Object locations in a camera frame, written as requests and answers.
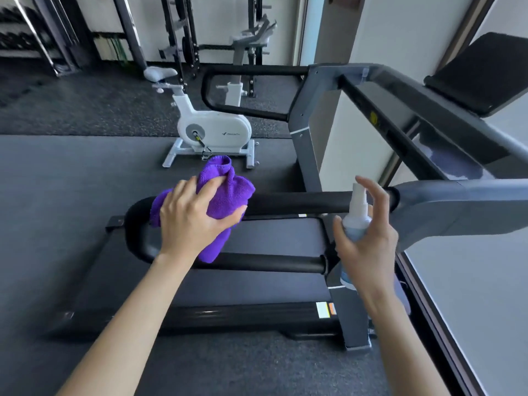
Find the green resistance bands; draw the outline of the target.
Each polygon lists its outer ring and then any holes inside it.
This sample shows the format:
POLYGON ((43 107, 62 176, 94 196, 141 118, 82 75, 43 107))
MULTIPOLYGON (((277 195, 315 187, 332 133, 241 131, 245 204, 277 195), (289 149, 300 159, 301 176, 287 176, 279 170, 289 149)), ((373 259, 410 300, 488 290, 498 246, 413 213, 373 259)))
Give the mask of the green resistance bands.
POLYGON ((112 52, 114 58, 121 66, 126 66, 128 64, 128 57, 122 46, 122 42, 118 36, 108 32, 106 33, 106 40, 109 46, 109 50, 112 52))

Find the dumbbell rack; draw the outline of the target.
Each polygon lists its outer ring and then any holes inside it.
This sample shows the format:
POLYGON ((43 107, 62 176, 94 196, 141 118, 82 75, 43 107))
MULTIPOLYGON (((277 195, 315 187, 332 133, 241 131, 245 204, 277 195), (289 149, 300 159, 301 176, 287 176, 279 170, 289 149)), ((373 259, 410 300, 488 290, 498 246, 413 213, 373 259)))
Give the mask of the dumbbell rack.
POLYGON ((57 77, 80 72, 85 54, 71 1, 0 0, 0 57, 39 57, 57 77))

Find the purple microfiber cloth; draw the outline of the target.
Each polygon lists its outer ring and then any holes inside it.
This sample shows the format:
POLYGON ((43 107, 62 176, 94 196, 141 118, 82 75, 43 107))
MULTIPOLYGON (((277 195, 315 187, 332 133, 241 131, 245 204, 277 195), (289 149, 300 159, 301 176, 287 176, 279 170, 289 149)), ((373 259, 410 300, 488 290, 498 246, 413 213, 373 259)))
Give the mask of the purple microfiber cloth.
MULTIPOLYGON (((198 193, 209 180, 215 177, 225 177, 226 179, 211 199, 207 214, 214 219, 223 219, 231 215, 240 206, 247 205, 255 188, 248 179, 235 174, 229 156, 216 155, 207 160, 200 172, 197 178, 196 192, 198 193)), ((161 227, 160 210, 165 198, 171 191, 172 189, 167 189, 154 199, 149 214, 149 223, 152 227, 161 227)), ((221 249, 230 234, 231 229, 221 232, 211 244, 200 252, 198 259, 204 263, 213 263, 221 253, 221 249)))

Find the black padded bench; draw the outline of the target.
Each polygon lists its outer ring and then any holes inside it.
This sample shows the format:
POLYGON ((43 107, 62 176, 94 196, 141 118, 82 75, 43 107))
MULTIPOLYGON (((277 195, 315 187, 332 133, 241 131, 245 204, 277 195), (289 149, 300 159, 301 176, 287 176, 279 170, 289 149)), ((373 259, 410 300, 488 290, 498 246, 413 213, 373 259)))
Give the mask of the black padded bench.
POLYGON ((485 33, 424 84, 475 115, 490 117, 528 93, 528 38, 485 33))

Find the white exercise bike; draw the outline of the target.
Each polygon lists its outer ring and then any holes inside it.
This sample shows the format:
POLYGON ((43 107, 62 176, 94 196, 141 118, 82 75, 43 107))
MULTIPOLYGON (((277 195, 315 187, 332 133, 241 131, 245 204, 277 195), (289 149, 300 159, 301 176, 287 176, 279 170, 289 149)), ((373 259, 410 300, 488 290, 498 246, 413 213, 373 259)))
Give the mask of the white exercise bike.
MULTIPOLYGON (((246 29, 240 35, 232 37, 234 50, 233 66, 242 66, 247 48, 266 47, 270 36, 277 26, 277 21, 270 23, 267 15, 258 21, 256 28, 246 29)), ((241 114, 229 114, 216 111, 197 111, 191 104, 182 85, 166 82, 167 78, 176 76, 173 68, 149 66, 143 71, 145 79, 152 82, 157 93, 164 90, 173 91, 171 106, 177 107, 180 118, 177 122, 176 138, 162 164, 164 168, 171 167, 177 155, 198 155, 207 161, 213 155, 227 155, 246 158, 246 168, 252 169, 259 165, 255 160, 255 146, 259 143, 251 139, 252 127, 249 120, 241 114)), ((240 106, 241 96, 245 94, 241 75, 234 75, 226 86, 216 86, 226 91, 225 104, 240 106)))

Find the person's right hand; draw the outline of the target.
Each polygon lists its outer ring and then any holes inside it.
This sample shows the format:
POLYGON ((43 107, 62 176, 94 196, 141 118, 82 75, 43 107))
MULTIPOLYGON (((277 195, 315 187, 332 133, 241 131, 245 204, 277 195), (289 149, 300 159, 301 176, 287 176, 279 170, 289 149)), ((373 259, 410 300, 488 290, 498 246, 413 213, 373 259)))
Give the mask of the person's right hand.
POLYGON ((372 179, 357 175, 355 180, 373 199, 372 221, 364 237, 353 243, 352 260, 341 260, 349 279, 364 300, 394 294, 394 258, 398 233, 390 225, 390 197, 372 179))

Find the person's left forearm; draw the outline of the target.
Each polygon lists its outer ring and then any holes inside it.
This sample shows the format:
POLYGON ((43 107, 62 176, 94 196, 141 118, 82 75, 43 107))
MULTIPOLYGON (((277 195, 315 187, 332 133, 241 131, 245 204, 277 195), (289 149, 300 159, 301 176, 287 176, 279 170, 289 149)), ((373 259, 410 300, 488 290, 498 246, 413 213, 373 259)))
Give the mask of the person's left forearm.
POLYGON ((197 253, 163 251, 56 396, 134 396, 168 308, 197 253))

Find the person's left hand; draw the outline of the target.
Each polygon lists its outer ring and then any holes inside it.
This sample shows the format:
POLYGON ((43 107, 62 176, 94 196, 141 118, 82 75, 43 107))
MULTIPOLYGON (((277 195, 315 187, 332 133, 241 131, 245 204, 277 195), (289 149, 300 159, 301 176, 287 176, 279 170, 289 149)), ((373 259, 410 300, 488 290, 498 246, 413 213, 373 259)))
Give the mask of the person's left hand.
POLYGON ((155 263, 189 269, 199 253, 215 240, 215 219, 208 216, 207 210, 224 180, 209 180, 187 206, 173 206, 173 190, 168 194, 160 211, 162 245, 155 263))

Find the black power rack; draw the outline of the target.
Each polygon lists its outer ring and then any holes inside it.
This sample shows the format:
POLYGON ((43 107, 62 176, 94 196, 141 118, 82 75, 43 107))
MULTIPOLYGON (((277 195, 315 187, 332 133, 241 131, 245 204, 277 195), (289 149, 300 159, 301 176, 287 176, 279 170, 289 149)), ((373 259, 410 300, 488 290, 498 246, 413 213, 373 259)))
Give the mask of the black power rack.
MULTIPOLYGON (((264 5, 263 0, 247 0, 249 28, 242 31, 242 40, 249 40, 256 36, 257 32, 264 27, 267 18, 263 13, 265 9, 271 9, 270 5, 264 5)), ((117 34, 120 40, 124 39, 129 47, 134 63, 141 69, 147 67, 140 45, 139 35, 133 20, 128 0, 113 0, 118 18, 124 33, 117 34)), ((193 17, 191 0, 161 0, 165 30, 168 35, 169 46, 159 50, 162 59, 173 58, 176 67, 182 67, 182 60, 191 68, 193 78, 196 78, 200 70, 201 51, 234 51, 234 44, 213 45, 198 44, 195 23, 193 17)))

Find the grey black treadmill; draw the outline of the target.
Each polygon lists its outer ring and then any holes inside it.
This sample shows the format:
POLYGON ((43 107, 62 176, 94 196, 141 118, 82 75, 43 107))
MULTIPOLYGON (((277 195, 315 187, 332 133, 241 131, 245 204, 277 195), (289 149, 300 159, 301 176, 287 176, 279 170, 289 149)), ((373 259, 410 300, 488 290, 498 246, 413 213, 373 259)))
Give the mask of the grey black treadmill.
POLYGON ((429 237, 507 234, 528 227, 528 147, 489 126, 478 93, 427 78, 422 85, 379 64, 215 67, 202 98, 218 112, 288 123, 305 192, 255 194, 214 263, 196 261, 160 335, 276 331, 296 340, 341 337, 371 347, 369 319, 339 283, 331 221, 352 192, 322 192, 308 119, 320 96, 342 90, 417 181, 386 187, 398 252, 429 237), (215 105, 216 75, 306 74, 287 114, 215 105))

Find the person's right forearm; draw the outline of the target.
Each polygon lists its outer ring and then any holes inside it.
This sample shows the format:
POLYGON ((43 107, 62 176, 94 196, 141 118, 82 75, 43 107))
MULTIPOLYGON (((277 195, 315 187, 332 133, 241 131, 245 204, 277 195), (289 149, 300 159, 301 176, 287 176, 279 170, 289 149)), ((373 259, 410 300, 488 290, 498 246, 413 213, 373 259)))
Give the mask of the person's right forearm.
POLYGON ((392 287, 362 290, 393 396, 451 396, 392 287))

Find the clear spray bottle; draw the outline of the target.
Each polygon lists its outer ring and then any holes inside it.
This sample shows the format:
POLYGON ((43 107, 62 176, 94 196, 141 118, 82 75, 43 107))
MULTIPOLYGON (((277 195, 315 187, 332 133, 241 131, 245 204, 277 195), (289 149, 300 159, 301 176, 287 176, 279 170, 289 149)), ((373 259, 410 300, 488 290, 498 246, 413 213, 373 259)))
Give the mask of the clear spray bottle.
POLYGON ((342 219, 342 227, 347 239, 353 243, 362 239, 371 221, 366 189, 354 183, 349 211, 342 219))

